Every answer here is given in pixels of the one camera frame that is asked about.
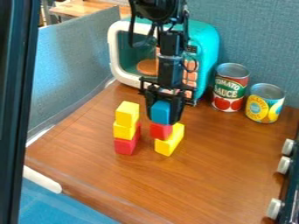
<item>grey partition wall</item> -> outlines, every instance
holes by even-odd
[[[119,17],[114,7],[39,30],[29,137],[69,115],[112,78],[107,34]]]
[[[219,62],[251,72],[250,85],[275,84],[299,108],[298,0],[188,0],[191,18],[210,23],[221,37]]]

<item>yellow block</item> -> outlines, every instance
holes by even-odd
[[[114,129],[114,137],[126,139],[126,140],[132,140],[134,137],[134,134],[136,133],[136,123],[138,120],[134,120],[134,126],[131,128],[121,126],[116,121],[113,124]]]
[[[169,157],[172,152],[177,148],[177,145],[184,137],[184,125],[182,123],[176,123],[173,125],[172,134],[167,140],[155,140],[155,151],[166,157]]]
[[[139,104],[123,101],[115,111],[115,120],[118,125],[124,127],[135,127],[139,119]]]

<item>can label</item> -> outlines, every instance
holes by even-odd
[[[252,94],[247,99],[246,115],[258,123],[274,123],[282,111],[284,99],[268,100]]]
[[[248,78],[234,79],[216,75],[212,105],[225,112],[241,109]]]

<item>red block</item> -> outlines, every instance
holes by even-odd
[[[149,133],[153,138],[166,140],[172,133],[172,125],[163,125],[151,122],[149,125]]]
[[[133,136],[132,140],[115,138],[115,152],[123,155],[132,155],[140,136],[141,136],[141,124],[138,123],[136,133]]]

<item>block tower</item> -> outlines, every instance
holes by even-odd
[[[184,125],[170,125],[170,103],[157,101],[150,109],[149,133],[155,138],[155,151],[169,157],[184,137]]]
[[[141,135],[139,104],[123,101],[115,111],[115,152],[132,155]]]

